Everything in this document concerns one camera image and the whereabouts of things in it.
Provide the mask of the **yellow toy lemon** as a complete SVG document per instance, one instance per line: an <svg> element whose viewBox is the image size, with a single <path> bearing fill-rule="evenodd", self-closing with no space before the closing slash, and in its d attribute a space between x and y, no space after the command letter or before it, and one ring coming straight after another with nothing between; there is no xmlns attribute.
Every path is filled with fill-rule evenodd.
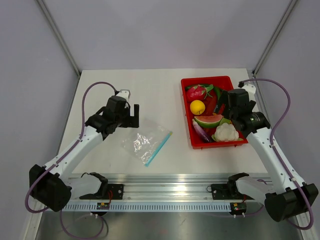
<svg viewBox="0 0 320 240"><path fill-rule="evenodd" d="M193 115L199 116L204 113L206 106L201 100L194 100L190 103L189 108Z"/></svg>

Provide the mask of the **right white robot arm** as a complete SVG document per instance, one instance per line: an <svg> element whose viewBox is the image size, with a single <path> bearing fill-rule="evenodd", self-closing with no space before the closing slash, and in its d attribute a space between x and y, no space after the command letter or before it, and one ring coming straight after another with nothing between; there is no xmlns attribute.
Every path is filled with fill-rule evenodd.
<svg viewBox="0 0 320 240"><path fill-rule="evenodd" d="M228 178L228 195L232 198L246 195L256 200L276 222L309 212L319 194L318 188L313 183L307 184L282 150L276 149L271 125L263 113L253 111L255 105L243 88L223 90L214 112L218 113L224 106L224 117L231 120L235 129L254 148L273 185L267 186L247 173L238 173Z"/></svg>

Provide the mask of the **purple toy eggplant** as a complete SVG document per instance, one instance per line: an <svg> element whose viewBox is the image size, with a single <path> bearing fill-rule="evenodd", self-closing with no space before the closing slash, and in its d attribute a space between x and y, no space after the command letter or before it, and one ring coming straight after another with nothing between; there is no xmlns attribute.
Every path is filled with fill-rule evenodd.
<svg viewBox="0 0 320 240"><path fill-rule="evenodd" d="M196 122L195 119L192 119L192 126L196 132L196 134L200 137L200 139L204 143L212 143L213 139L205 132L205 130L200 127L200 125Z"/></svg>

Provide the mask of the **toy watermelon slice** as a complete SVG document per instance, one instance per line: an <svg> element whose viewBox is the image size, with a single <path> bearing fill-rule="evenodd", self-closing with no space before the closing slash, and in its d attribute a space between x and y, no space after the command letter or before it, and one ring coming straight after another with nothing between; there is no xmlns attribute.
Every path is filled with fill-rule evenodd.
<svg viewBox="0 0 320 240"><path fill-rule="evenodd" d="M212 129L220 125L223 116L221 114L211 116L198 115L195 116L193 119L198 123L200 127Z"/></svg>

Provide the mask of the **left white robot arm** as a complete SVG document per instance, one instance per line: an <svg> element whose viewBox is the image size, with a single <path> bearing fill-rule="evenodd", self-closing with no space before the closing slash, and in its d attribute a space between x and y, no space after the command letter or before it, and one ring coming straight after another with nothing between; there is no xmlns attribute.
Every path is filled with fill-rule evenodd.
<svg viewBox="0 0 320 240"><path fill-rule="evenodd" d="M108 179L91 172L77 179L70 179L78 164L101 144L116 128L139 127L139 105L135 104L130 115L130 91L120 90L111 96L106 106L88 118L79 136L61 154L44 166L34 165L29 170L28 197L33 197L54 212L61 211L71 199L99 200L110 198L113 193Z"/></svg>

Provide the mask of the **clear zip top bag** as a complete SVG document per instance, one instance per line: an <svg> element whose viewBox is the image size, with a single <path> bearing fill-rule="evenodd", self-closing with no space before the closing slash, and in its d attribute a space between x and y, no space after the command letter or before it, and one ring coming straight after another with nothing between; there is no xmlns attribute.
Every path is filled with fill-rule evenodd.
<svg viewBox="0 0 320 240"><path fill-rule="evenodd" d="M131 157L148 167L172 134L172 131L155 121L143 118L138 128L131 129L121 146Z"/></svg>

